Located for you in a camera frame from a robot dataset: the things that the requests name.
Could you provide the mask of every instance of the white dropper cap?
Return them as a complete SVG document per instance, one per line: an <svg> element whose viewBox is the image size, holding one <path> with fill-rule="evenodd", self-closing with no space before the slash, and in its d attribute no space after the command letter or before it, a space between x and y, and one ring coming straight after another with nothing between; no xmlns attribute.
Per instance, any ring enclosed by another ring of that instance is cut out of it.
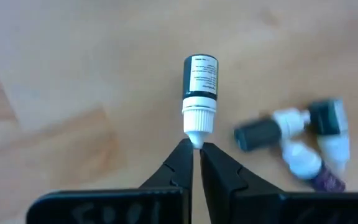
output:
<svg viewBox="0 0 358 224"><path fill-rule="evenodd" d="M281 142L283 159L293 175L302 180L310 180L318 175L323 164L321 157L300 141Z"/></svg>
<svg viewBox="0 0 358 224"><path fill-rule="evenodd" d="M183 100L183 131L195 149L201 149L207 136L212 134L215 112L214 99L193 96Z"/></svg>
<svg viewBox="0 0 358 224"><path fill-rule="evenodd" d="M309 111L300 111L296 108L276 110L272 114L272 118L281 129L282 139L290 139L300 134L305 125L310 123Z"/></svg>

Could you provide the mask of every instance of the bottle cap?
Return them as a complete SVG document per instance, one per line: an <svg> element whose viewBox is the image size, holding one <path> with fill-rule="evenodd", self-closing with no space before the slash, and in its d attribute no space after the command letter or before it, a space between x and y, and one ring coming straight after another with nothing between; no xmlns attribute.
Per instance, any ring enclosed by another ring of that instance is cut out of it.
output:
<svg viewBox="0 0 358 224"><path fill-rule="evenodd" d="M272 118L281 129L282 139L290 139L300 134L305 128L305 123L310 122L309 111L301 112L296 108L274 111Z"/></svg>
<svg viewBox="0 0 358 224"><path fill-rule="evenodd" d="M316 177L321 169L320 156L302 142L282 141L283 159L292 174L302 180Z"/></svg>
<svg viewBox="0 0 358 224"><path fill-rule="evenodd" d="M349 129L341 99L315 101L309 105L309 111L311 125L318 135L341 134Z"/></svg>
<svg viewBox="0 0 358 224"><path fill-rule="evenodd" d="M215 113L211 110L188 109L183 111L183 130L195 149L201 149L204 140L213 132Z"/></svg>
<svg viewBox="0 0 358 224"><path fill-rule="evenodd" d="M243 151L276 144L281 135L279 125L272 118L253 120L234 129L234 138Z"/></svg>

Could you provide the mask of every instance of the white nozzle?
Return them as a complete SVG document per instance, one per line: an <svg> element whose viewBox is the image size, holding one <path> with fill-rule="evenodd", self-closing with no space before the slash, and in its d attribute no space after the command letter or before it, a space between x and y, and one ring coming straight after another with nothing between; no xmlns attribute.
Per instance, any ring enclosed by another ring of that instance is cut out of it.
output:
<svg viewBox="0 0 358 224"><path fill-rule="evenodd" d="M290 139L300 134L305 128L305 123L310 123L309 111L301 112L296 108L274 111L272 118L281 129L282 139Z"/></svg>
<svg viewBox="0 0 358 224"><path fill-rule="evenodd" d="M204 139L208 136L208 133L202 131L188 131L186 134L189 136L191 143L195 149L202 149Z"/></svg>

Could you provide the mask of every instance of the black bottle body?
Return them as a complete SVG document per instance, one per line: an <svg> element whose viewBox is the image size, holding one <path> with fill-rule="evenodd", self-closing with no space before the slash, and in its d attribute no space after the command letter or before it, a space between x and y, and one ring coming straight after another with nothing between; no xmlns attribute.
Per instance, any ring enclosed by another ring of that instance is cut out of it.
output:
<svg viewBox="0 0 358 224"><path fill-rule="evenodd" d="M234 128L234 138L243 151L253 151L277 144L281 137L280 126L268 117L249 121Z"/></svg>
<svg viewBox="0 0 358 224"><path fill-rule="evenodd" d="M218 97L218 60L210 55L195 54L185 59L183 99L192 96Z"/></svg>

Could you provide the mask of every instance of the black plastic jaw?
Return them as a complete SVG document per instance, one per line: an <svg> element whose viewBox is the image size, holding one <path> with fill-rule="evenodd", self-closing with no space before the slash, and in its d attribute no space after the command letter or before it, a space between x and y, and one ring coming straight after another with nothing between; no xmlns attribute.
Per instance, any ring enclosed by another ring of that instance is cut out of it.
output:
<svg viewBox="0 0 358 224"><path fill-rule="evenodd" d="M201 153L201 176L212 224L247 223L265 210L261 197L283 192L255 175L217 146L204 144Z"/></svg>
<svg viewBox="0 0 358 224"><path fill-rule="evenodd" d="M54 192L27 212L28 224L190 224L193 145L179 142L139 189Z"/></svg>

